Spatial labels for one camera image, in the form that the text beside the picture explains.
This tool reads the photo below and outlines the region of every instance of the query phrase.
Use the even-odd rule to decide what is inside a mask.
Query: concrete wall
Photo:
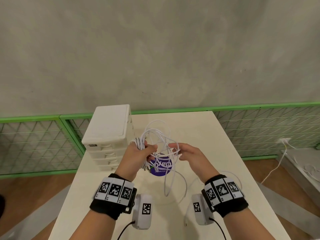
[[[0,117],[320,101],[319,0],[0,0]]]

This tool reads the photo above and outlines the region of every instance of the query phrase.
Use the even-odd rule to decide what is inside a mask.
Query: black wristband
[[[117,178],[128,181],[115,173],[111,173],[109,178]],[[117,220],[120,214],[126,210],[126,206],[114,202],[93,199],[90,209],[98,213],[106,214],[112,219]]]
[[[223,174],[216,175],[216,176],[210,178],[209,180],[207,180],[205,185],[207,185],[207,184],[213,185],[212,182],[219,180],[219,179],[224,179],[224,178],[226,178],[226,176]],[[234,198],[232,200],[221,202],[221,203],[214,206],[214,210],[216,210],[216,212],[218,212],[221,215],[221,217],[225,217],[230,212],[239,212],[239,211],[246,209],[248,206],[249,205],[248,205],[247,201],[245,200],[245,198],[241,197],[241,198]]]

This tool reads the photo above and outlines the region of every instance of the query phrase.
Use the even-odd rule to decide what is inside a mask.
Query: black cable
[[[136,222],[136,221],[134,220],[134,221],[130,222],[128,225],[126,225],[126,226],[123,228],[123,230],[122,230],[122,232],[120,233],[120,235],[118,236],[118,239],[117,239],[117,240],[120,239],[120,237],[121,237],[121,235],[123,234],[123,232],[125,231],[125,229],[126,229],[128,226],[134,224],[135,222]]]
[[[224,232],[223,232],[221,226],[219,225],[219,223],[218,223],[215,219],[213,219],[213,218],[211,218],[211,217],[209,217],[209,220],[212,220],[212,221],[214,221],[215,223],[217,223],[218,227],[219,227],[220,230],[222,231],[222,234],[223,234],[223,236],[224,236],[224,239],[227,240],[227,239],[226,239],[226,235],[224,234]]]

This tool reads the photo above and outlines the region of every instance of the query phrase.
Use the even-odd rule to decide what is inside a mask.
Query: round purple sticker
[[[152,160],[152,163],[154,163],[154,165],[159,168],[158,172],[156,172],[155,168],[151,168],[150,171],[155,176],[165,176],[166,175],[166,167],[168,167],[168,166],[170,166],[168,169],[172,169],[172,161],[171,161],[171,159],[168,160],[168,158],[169,158],[168,156],[164,156],[164,157],[160,157],[160,158],[165,159],[165,160],[159,159],[160,165],[158,164],[158,162],[155,159]]]

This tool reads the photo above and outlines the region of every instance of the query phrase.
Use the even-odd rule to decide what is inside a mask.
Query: wooden floor
[[[254,177],[261,182],[278,165],[273,159],[245,161],[245,165]],[[70,185],[75,174],[60,174],[40,177],[20,177],[0,179],[0,194],[6,198],[6,209],[0,219],[0,236],[38,209],[50,198]],[[320,209],[294,181],[283,167],[275,170],[264,182],[264,186],[287,198],[305,210],[320,217]],[[292,240],[310,240],[312,237],[286,219],[278,216]],[[47,240],[55,220],[46,226],[33,240]]]

